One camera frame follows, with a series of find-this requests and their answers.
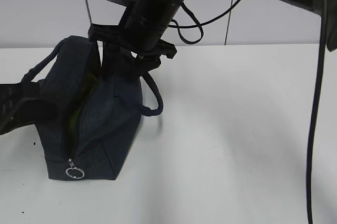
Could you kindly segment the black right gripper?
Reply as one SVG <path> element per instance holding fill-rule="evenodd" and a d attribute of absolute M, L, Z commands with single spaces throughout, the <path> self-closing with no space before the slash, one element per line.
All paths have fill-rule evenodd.
<path fill-rule="evenodd" d="M 116 72 L 128 79 L 139 78 L 158 68 L 161 65 L 159 56 L 164 55 L 168 59 L 173 59 L 177 54 L 175 45 L 164 40 L 159 40 L 151 50 L 144 50 L 139 45 L 129 42 L 124 37 L 123 29 L 118 25 L 91 24 L 88 29 L 88 38 L 91 42 L 103 42 L 102 79 L 108 79 L 114 73 L 115 45 L 123 47 L 117 53 Z M 134 57 L 131 52 L 143 58 Z"/>

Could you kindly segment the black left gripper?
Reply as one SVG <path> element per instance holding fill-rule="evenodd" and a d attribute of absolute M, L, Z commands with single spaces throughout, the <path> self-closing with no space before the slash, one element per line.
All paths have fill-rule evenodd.
<path fill-rule="evenodd" d="M 49 121 L 57 116 L 57 106 L 40 96 L 37 82 L 1 84 L 1 135 L 25 126 L 23 121 Z"/>

